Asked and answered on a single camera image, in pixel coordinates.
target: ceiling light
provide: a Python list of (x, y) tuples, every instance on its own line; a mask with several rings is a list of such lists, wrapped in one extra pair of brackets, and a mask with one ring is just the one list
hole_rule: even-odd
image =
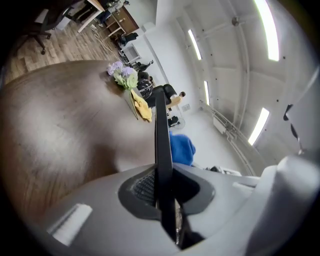
[(266, 110), (264, 107), (262, 108), (261, 110), (261, 113), (260, 113), (260, 116), (259, 116), (259, 119), (258, 119), (258, 122), (256, 123), (255, 127), (254, 127), (254, 130), (248, 140), (248, 142), (250, 143), (250, 145), (254, 145), (254, 143), (256, 142), (257, 138), (259, 137), (262, 129), (264, 128), (266, 122), (267, 122), (267, 119), (268, 119), (268, 116), (269, 116), (269, 111)]
[(279, 45), (274, 18), (272, 17), (270, 8), (266, 0), (254, 0), (254, 2), (259, 10), (264, 26), (266, 41), (268, 44), (269, 60), (277, 62), (279, 61)]
[(198, 60), (202, 60), (202, 57), (201, 57), (201, 54), (200, 54), (200, 51), (199, 51), (199, 48), (198, 48), (196, 39), (195, 39), (195, 37), (194, 37), (194, 34), (192, 33), (192, 30), (189, 29), (188, 33), (189, 33), (189, 36), (190, 36), (191, 41), (192, 41), (192, 43), (193, 43), (193, 47), (194, 47), (194, 49), (195, 49), (196, 55), (197, 55), (197, 57), (198, 57)]
[(206, 104), (210, 106), (209, 91), (208, 91), (208, 82), (207, 82), (207, 81), (204, 81), (204, 90), (205, 90), (205, 100), (206, 100)]

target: purple flower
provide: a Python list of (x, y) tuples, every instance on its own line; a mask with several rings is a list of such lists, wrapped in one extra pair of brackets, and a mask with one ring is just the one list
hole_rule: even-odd
[(121, 70), (123, 66), (124, 65), (121, 61), (116, 61), (112, 64), (109, 64), (106, 68), (106, 71), (108, 72), (109, 76), (112, 76), (116, 70)]
[(136, 71), (129, 66), (126, 66), (122, 69), (122, 76), (128, 78), (132, 73), (136, 73)]

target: ceiling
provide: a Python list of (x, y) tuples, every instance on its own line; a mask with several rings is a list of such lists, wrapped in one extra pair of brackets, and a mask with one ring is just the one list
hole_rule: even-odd
[[(304, 92), (318, 65), (295, 21), (282, 6), (268, 1), (275, 22), (279, 61), (268, 59), (264, 26), (253, 0), (177, 0), (157, 5), (156, 21), (174, 19), (184, 31), (195, 64), (198, 87), (210, 105), (248, 138), (262, 108), (270, 116), (255, 147), (271, 163), (299, 150), (290, 124), (283, 121), (288, 104)], [(233, 26), (238, 17), (240, 25)], [(192, 29), (203, 57), (198, 60), (188, 37)]]

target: blue towel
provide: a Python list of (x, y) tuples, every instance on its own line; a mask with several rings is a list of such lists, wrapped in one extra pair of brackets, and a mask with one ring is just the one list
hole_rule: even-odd
[(196, 148), (191, 140), (183, 134), (173, 135), (171, 131), (169, 134), (172, 162), (191, 166), (196, 153)]

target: power cord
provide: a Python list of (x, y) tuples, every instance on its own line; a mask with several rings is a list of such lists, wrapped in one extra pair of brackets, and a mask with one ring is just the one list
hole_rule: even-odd
[(95, 37), (95, 39), (97, 39), (97, 40), (100, 42), (100, 44), (102, 44), (103, 48), (106, 49), (106, 50), (108, 50), (108, 51), (110, 51), (110, 52), (112, 52), (112, 54), (114, 55), (114, 57), (115, 57), (117, 60), (119, 60), (119, 61), (122, 62), (122, 60), (121, 60), (117, 55), (115, 55), (114, 51), (111, 50), (109, 47), (107, 47), (107, 46), (102, 42), (102, 39), (101, 39), (101, 37), (100, 37), (100, 34), (99, 34), (99, 32), (98, 32), (97, 27), (96, 27), (95, 25), (91, 24), (90, 28), (91, 28), (91, 30), (94, 32), (94, 37)]

